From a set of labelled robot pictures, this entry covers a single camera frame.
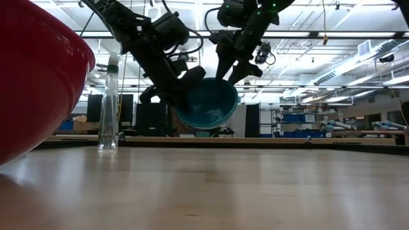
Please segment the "thin grey overhead rail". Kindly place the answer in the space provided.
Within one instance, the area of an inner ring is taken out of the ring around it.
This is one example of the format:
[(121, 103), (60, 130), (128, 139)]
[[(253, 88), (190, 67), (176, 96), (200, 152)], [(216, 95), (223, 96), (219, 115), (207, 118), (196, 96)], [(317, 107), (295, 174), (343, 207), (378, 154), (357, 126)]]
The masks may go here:
[(409, 89), (409, 85), (386, 86), (308, 86), (308, 85), (234, 85), (238, 89)]

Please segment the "teal plastic bowl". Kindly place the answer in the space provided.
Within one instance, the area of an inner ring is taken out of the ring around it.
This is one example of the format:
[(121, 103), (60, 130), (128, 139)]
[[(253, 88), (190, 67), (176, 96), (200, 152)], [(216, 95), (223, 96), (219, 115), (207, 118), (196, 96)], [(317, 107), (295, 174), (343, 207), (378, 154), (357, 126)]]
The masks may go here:
[(224, 80), (205, 78), (187, 95), (189, 111), (176, 109), (178, 118), (194, 128), (213, 129), (225, 123), (237, 108), (235, 86)]

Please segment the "large red plastic bowl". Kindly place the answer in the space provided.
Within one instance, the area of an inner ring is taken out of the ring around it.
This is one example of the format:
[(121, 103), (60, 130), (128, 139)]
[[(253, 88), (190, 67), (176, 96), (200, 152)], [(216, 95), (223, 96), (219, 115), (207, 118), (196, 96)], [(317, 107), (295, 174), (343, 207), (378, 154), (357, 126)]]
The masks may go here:
[(54, 133), (95, 67), (88, 44), (30, 0), (0, 0), (0, 166)]

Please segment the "black overhead frame bar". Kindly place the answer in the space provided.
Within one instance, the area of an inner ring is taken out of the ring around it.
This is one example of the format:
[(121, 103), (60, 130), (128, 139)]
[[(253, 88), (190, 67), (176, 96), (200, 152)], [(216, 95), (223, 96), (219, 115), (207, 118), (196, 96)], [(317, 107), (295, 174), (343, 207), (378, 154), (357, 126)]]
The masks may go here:
[[(113, 39), (113, 36), (108, 31), (75, 31), (78, 35), (87, 39)], [(198, 35), (203, 38), (210, 37), (208, 31), (190, 32), (190, 37), (197, 38)], [(363, 39), (404, 39), (409, 40), (409, 31), (266, 31), (262, 36), (263, 39), (312, 39), (319, 40), (327, 36), (333, 40), (363, 40)]]

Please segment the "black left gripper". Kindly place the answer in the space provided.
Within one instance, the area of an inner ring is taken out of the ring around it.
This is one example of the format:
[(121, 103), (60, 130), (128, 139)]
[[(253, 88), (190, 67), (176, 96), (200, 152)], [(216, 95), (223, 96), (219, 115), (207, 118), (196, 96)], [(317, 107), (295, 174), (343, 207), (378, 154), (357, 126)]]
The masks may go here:
[(158, 96), (161, 102), (183, 112), (190, 112), (187, 92), (198, 86), (206, 75), (202, 66), (187, 70), (178, 79), (155, 33), (124, 30), (120, 32), (120, 44), (121, 53), (130, 52), (153, 83), (140, 95), (142, 103), (148, 104), (152, 97)]

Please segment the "long wooden background table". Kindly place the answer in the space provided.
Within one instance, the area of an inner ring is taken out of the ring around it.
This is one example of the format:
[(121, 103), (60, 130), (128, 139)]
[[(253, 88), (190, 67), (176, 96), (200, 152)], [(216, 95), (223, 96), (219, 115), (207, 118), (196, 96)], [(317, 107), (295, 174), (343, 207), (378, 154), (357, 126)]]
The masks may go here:
[[(97, 141), (97, 135), (52, 135), (46, 141)], [(233, 143), (233, 144), (303, 144), (303, 138), (237, 138), (237, 137), (131, 137), (127, 142), (191, 142), (191, 143)], [(366, 144), (366, 145), (396, 145), (393, 138), (312, 138), (313, 144)]]

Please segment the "large black monitor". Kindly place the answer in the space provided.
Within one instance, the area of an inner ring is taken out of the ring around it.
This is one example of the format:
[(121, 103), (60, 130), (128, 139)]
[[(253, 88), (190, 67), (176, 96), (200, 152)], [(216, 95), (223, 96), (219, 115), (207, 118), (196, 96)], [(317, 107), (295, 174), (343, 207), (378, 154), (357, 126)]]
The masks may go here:
[(171, 135), (167, 106), (162, 103), (139, 103), (136, 106), (136, 136), (167, 137)]

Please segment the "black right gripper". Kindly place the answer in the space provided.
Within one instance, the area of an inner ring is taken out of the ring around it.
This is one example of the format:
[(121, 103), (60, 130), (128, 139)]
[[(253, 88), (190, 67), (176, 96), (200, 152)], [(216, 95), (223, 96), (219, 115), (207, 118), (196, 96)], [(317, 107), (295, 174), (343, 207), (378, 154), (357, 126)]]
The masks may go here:
[(261, 77), (263, 71), (250, 63), (253, 52), (261, 45), (261, 38), (270, 24), (279, 24), (279, 14), (272, 11), (255, 11), (243, 27), (237, 31), (220, 30), (212, 33), (209, 40), (216, 44), (218, 65), (215, 78), (223, 79), (229, 69), (233, 72), (228, 82), (236, 84), (249, 75)]

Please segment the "narrow black panel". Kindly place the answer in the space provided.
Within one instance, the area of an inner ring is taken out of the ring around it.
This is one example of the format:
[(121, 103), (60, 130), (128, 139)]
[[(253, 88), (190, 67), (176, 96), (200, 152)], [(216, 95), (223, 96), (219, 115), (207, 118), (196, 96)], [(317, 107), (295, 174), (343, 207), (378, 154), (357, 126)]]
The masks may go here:
[(259, 105), (246, 105), (245, 138), (259, 137)]

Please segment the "cardboard box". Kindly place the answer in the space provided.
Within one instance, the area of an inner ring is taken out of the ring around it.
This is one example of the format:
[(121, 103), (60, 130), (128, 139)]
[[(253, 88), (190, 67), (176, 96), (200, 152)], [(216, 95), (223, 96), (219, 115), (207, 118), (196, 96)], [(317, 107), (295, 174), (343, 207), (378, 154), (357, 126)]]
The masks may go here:
[(85, 132), (88, 130), (98, 130), (99, 122), (88, 122), (86, 115), (73, 117), (73, 130), (76, 132)]

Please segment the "clear plastic spray bottle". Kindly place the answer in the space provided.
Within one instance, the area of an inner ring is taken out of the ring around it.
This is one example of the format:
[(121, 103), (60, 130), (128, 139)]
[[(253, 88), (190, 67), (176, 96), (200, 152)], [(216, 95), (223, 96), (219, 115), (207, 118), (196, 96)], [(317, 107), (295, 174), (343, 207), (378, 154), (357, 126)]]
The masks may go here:
[(112, 52), (109, 56), (102, 96), (97, 145), (99, 151), (114, 151), (118, 149), (118, 64), (119, 56), (117, 53)]

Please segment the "blue storage bins row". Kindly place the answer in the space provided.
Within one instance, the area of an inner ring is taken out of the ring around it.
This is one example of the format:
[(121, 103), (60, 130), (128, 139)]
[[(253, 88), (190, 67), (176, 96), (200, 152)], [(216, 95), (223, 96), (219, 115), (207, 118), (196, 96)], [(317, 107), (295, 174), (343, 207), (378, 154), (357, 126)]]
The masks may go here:
[(315, 123), (315, 114), (283, 114), (283, 122), (286, 123)]

